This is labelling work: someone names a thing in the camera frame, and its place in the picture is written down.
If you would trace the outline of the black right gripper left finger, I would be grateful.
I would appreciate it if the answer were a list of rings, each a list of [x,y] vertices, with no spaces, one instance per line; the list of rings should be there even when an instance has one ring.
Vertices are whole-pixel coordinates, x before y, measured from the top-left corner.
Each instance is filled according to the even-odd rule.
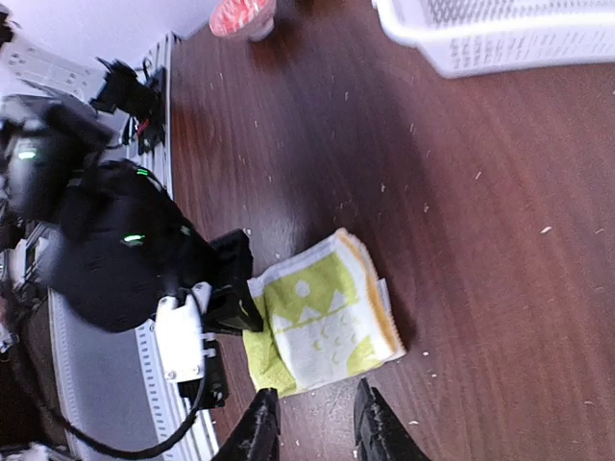
[[[212,461],[279,461],[280,418],[278,391],[259,390]]]

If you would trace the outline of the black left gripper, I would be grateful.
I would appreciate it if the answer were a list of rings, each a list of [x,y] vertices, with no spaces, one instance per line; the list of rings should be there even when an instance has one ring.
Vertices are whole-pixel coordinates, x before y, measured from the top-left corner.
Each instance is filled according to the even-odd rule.
[[[208,310],[202,318],[206,331],[229,335],[241,335],[244,330],[262,332],[263,319],[248,285],[254,264],[248,235],[241,229],[233,230],[210,245],[219,263]]]

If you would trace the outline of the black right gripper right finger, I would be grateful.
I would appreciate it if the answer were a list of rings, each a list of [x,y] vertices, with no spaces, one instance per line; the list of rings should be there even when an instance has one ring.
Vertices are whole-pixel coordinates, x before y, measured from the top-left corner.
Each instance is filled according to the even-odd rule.
[[[362,378],[354,403],[354,435],[358,460],[430,461],[388,405],[381,392]]]

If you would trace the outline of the green and white patterned towel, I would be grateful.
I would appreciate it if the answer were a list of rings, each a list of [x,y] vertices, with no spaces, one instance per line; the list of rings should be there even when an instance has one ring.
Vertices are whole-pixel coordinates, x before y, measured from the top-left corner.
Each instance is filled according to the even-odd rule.
[[[401,358],[387,285],[365,245],[345,229],[248,282],[263,319],[243,333],[256,389],[313,391]]]

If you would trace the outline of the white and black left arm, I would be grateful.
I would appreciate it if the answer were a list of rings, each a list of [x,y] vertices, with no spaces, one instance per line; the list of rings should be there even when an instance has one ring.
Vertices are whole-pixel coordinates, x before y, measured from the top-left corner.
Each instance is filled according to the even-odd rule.
[[[260,331],[242,230],[205,240],[148,169],[102,160],[111,129],[61,92],[14,94],[1,103],[1,174],[10,212],[49,226],[55,244],[43,280],[83,321],[108,332],[136,328],[166,296],[200,283],[207,330]]]

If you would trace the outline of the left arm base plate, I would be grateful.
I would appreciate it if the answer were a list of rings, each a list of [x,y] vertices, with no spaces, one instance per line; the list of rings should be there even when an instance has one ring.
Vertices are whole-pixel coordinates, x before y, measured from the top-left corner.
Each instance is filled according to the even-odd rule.
[[[97,59],[107,69],[105,83],[98,95],[89,104],[98,112],[114,114],[120,110],[129,115],[124,132],[116,144],[108,150],[116,150],[137,143],[137,153],[153,153],[166,138],[166,68],[159,67],[149,74],[147,60],[140,71],[145,83],[138,80],[137,71],[128,64]]]

